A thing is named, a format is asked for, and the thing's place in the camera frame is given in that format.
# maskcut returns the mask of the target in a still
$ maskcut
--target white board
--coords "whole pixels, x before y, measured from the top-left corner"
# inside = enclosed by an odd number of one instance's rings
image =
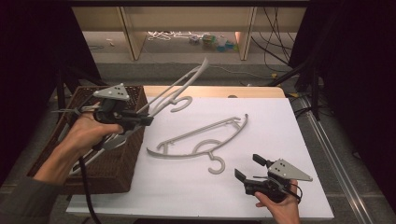
[[[266,208],[256,208],[257,199],[246,195],[243,184],[234,177],[238,169],[247,178],[267,175],[265,167],[252,160],[259,154],[267,160],[280,158],[314,178],[299,181],[304,197],[299,205],[301,218],[330,219],[332,210],[319,182],[304,139],[288,99],[194,98],[189,107],[176,113],[165,108],[146,128],[135,166],[131,191],[122,194],[92,195],[95,212],[111,216],[260,219],[271,217]],[[146,148],[170,138],[229,117],[242,120],[248,114],[245,129],[213,154],[222,157],[226,168],[212,175],[208,168],[220,163],[208,156],[184,160],[151,157]],[[191,153],[198,138],[220,141],[235,131],[232,125],[175,142],[169,153]],[[67,212],[87,214],[83,195],[74,196]]]

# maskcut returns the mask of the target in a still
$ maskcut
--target floor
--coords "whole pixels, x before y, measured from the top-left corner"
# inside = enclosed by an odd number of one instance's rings
[[[246,61],[239,60],[237,50],[228,49],[219,52],[216,48],[204,48],[202,45],[191,45],[189,39],[171,36],[169,40],[154,38],[146,40],[145,47],[138,61],[131,61],[123,34],[120,33],[85,33],[92,50],[98,69],[105,82],[118,84],[124,82],[134,85],[170,85],[185,72],[191,70],[197,63],[207,57],[211,68],[194,85],[224,85],[224,86],[263,86],[274,77],[281,76],[290,70],[276,58],[263,53],[255,43],[250,44]],[[233,34],[224,35],[234,42]],[[292,47],[295,34],[281,34],[284,46]],[[266,42],[260,34],[253,36],[259,44],[265,47]],[[280,47],[268,48],[277,57],[287,60]],[[281,84],[285,93],[295,93],[293,85],[297,77],[292,77]],[[294,111],[309,106],[309,92],[299,97],[290,97]],[[396,223],[396,216],[389,207],[378,186],[359,158],[354,156],[354,148],[337,122],[337,117],[326,105],[326,97],[320,95],[320,121],[316,121],[310,112],[302,113],[297,121],[303,134],[306,146],[317,169],[323,189],[334,213],[334,219],[328,221],[303,220],[303,223]],[[57,115],[50,113],[56,109],[56,96],[48,103],[48,112],[43,116],[37,131],[31,138],[31,144],[22,152],[7,181],[0,188],[0,201],[7,197],[21,176],[30,169],[33,158],[36,158],[43,148],[54,128]],[[353,202],[361,200],[365,215],[359,215],[361,207]],[[66,196],[59,196],[51,216],[51,223],[93,223],[86,217],[76,217],[66,214],[68,205]],[[126,217],[100,217],[103,223],[134,223]],[[188,221],[188,220],[149,220],[139,219],[135,223],[245,223],[240,221]],[[264,220],[262,223],[275,223]]]

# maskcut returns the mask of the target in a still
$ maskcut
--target forearm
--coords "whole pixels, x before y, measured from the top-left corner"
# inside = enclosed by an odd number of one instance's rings
[[[33,179],[49,183],[52,185],[64,184],[64,181],[69,176],[75,162],[78,160],[78,155],[67,153],[67,146],[60,144],[57,146],[37,171]]]
[[[298,215],[290,214],[273,214],[276,223],[278,224],[300,224],[300,217]]]

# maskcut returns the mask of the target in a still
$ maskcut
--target black cable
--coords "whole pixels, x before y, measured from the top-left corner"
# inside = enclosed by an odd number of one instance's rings
[[[296,115],[296,119],[298,119],[302,114],[310,111],[311,109],[312,109],[312,107],[309,106],[309,107],[306,107],[306,108],[303,108],[303,109],[295,111],[294,113],[300,112],[299,114]]]
[[[291,41],[293,41],[293,43],[295,42],[293,37],[291,37],[290,33],[288,32],[288,36],[290,37]]]
[[[300,187],[298,187],[298,185],[295,185],[295,184],[291,184],[291,185],[295,186],[297,189],[299,189],[299,190],[300,190],[300,192],[301,192],[301,195],[300,195],[300,201],[298,202],[298,203],[300,203],[300,202],[301,202],[301,200],[303,199],[303,190],[302,190]]]
[[[79,167],[81,169],[82,175],[82,183],[84,185],[85,190],[85,198],[87,200],[88,210],[90,210],[91,217],[96,224],[101,224],[99,218],[96,216],[95,211],[93,210],[92,201],[91,201],[91,194],[88,188],[88,179],[87,179],[87,169],[85,167],[85,162],[82,157],[78,158]]]
[[[301,96],[299,96],[299,97],[292,96],[292,98],[290,99],[290,103],[293,103],[294,101],[298,100],[299,98],[301,98]]]
[[[296,114],[296,113],[298,113],[298,112],[301,112],[301,111],[303,111],[303,110],[306,110],[307,108],[310,108],[310,107],[304,107],[304,108],[302,108],[302,109],[298,109],[298,110],[296,110],[296,111],[293,111],[293,113]]]
[[[274,69],[274,68],[272,68],[272,67],[270,67],[269,65],[268,65],[268,63],[267,63],[267,60],[266,60],[266,56],[267,56],[267,52],[270,52],[269,50],[268,50],[268,45],[269,45],[269,42],[271,41],[271,37],[272,37],[272,34],[273,34],[274,32],[271,32],[271,34],[270,34],[270,37],[268,38],[268,42],[267,42],[267,44],[265,45],[265,49],[264,49],[264,64],[265,64],[265,66],[268,68],[268,69],[270,69],[270,70],[272,70],[272,71],[275,71],[275,72],[281,72],[281,71],[279,71],[279,70],[277,70],[277,69]]]
[[[259,43],[257,43],[257,41],[253,38],[253,36],[251,37],[251,40],[253,40],[253,42],[259,46],[260,49],[264,50],[265,52],[271,54],[273,57],[277,58],[278,60],[280,60],[283,64],[288,65],[288,62],[284,61],[283,59],[277,57],[273,52],[269,51],[268,49],[264,48],[263,46],[261,46]]]
[[[279,40],[280,45],[282,46],[283,54],[285,55],[285,58],[289,61],[290,56],[289,56],[288,52],[286,51],[285,46],[283,45],[282,38],[280,37],[279,23],[277,22],[277,11],[278,11],[278,7],[275,8],[275,21],[274,21],[274,27],[276,26],[276,29],[277,29],[277,38],[278,38],[278,40]]]
[[[277,37],[277,40],[279,41],[279,43],[280,43],[280,45],[281,45],[281,47],[282,47],[283,54],[285,55],[285,58],[288,60],[288,59],[289,59],[288,57],[290,57],[290,56],[289,56],[289,54],[286,52],[285,46],[283,45],[282,39],[280,38],[279,24],[278,24],[278,22],[277,22],[277,11],[278,11],[278,7],[275,7],[275,20],[274,20],[274,24],[271,22],[271,19],[270,19],[270,17],[268,16],[267,11],[265,10],[265,7],[264,7],[263,9],[264,9],[265,16],[267,17],[267,20],[270,22],[270,25],[271,25],[271,29],[272,29],[271,34],[274,33],[275,36]]]
[[[291,49],[291,48],[284,47],[284,46],[282,47],[281,45],[274,44],[274,43],[268,41],[267,39],[265,39],[264,36],[262,36],[262,32],[259,32],[259,34],[260,34],[260,36],[262,37],[262,40],[264,40],[266,43],[268,43],[268,44],[270,44],[270,45],[273,45],[273,46],[276,46],[276,47],[280,47],[280,48],[285,48],[285,49]]]

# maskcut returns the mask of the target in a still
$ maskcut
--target metal rail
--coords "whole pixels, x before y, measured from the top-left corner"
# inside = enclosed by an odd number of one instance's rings
[[[303,97],[301,100],[301,104],[303,107],[311,106],[309,100]],[[311,123],[318,140],[323,148],[323,151],[326,154],[326,157],[334,170],[335,176],[337,177],[338,181],[340,182],[341,189],[346,195],[349,204],[355,213],[355,216],[359,223],[361,224],[369,224],[374,223],[370,214],[367,211],[367,207],[362,200],[361,196],[359,195],[358,191],[356,190],[355,186],[353,185],[349,175],[347,174],[347,170],[344,168],[344,165],[341,163],[340,159],[334,148],[332,147],[332,143],[327,136],[326,132],[323,129],[320,121],[317,121],[312,114],[311,111],[307,113],[309,122]]]

